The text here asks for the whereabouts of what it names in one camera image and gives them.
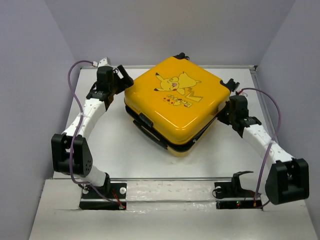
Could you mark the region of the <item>yellow hard-shell suitcase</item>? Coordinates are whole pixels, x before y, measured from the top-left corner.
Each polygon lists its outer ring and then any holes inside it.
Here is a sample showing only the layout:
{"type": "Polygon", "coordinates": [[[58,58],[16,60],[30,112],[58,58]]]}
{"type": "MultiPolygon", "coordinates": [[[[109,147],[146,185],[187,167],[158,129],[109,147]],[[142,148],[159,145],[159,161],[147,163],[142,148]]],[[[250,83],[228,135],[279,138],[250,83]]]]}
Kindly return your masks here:
{"type": "Polygon", "coordinates": [[[124,91],[125,109],[149,139],[184,157],[239,85],[233,79],[224,82],[182,52],[136,78],[124,91]]]}

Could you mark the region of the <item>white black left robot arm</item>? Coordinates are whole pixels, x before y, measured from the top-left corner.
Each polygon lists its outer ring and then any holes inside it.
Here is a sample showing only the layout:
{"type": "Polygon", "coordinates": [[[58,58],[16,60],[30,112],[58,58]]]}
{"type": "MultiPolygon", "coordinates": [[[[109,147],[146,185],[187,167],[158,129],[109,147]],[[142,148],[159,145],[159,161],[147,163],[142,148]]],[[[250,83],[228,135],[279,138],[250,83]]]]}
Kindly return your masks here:
{"type": "Polygon", "coordinates": [[[122,65],[98,65],[96,81],[83,104],[75,95],[79,114],[70,126],[51,138],[52,164],[55,172],[69,175],[77,185],[89,185],[97,196],[110,194],[108,173],[94,166],[88,138],[98,120],[105,114],[114,96],[133,86],[134,81],[122,65]]]}

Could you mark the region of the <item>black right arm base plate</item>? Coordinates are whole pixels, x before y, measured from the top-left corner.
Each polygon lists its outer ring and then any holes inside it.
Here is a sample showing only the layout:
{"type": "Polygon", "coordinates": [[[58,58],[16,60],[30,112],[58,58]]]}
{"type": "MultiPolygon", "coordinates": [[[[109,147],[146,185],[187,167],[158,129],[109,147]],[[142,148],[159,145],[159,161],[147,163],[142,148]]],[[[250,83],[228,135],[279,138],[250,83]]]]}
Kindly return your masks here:
{"type": "Polygon", "coordinates": [[[238,171],[229,180],[214,183],[211,194],[216,199],[217,210],[262,209],[261,198],[251,189],[244,189],[241,177],[250,177],[253,171],[238,171]]]}

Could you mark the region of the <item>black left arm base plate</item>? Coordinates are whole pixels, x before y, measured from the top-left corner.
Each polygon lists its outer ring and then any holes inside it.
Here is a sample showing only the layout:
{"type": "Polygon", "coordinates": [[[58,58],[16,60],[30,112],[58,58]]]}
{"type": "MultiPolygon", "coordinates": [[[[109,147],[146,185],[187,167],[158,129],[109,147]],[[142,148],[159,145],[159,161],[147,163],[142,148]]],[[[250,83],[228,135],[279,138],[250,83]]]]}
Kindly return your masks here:
{"type": "Polygon", "coordinates": [[[90,185],[80,185],[82,188],[78,207],[81,210],[92,211],[125,211],[127,209],[127,183],[111,181],[110,190],[96,187],[96,192],[90,185]]]}

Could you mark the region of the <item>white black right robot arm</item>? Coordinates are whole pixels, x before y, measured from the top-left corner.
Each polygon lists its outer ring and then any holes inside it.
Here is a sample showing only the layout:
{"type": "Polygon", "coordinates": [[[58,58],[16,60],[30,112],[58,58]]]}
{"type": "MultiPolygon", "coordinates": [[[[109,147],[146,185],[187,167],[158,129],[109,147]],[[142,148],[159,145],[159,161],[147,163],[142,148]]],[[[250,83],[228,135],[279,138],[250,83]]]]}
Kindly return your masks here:
{"type": "Polygon", "coordinates": [[[310,195],[309,165],[303,158],[287,153],[266,132],[262,123],[249,116],[248,101],[243,95],[234,95],[218,114],[218,120],[230,125],[262,158],[262,167],[269,172],[265,183],[263,172],[258,177],[253,171],[239,171],[233,174],[228,190],[235,196],[252,191],[265,195],[274,204],[305,200],[310,195]]]}

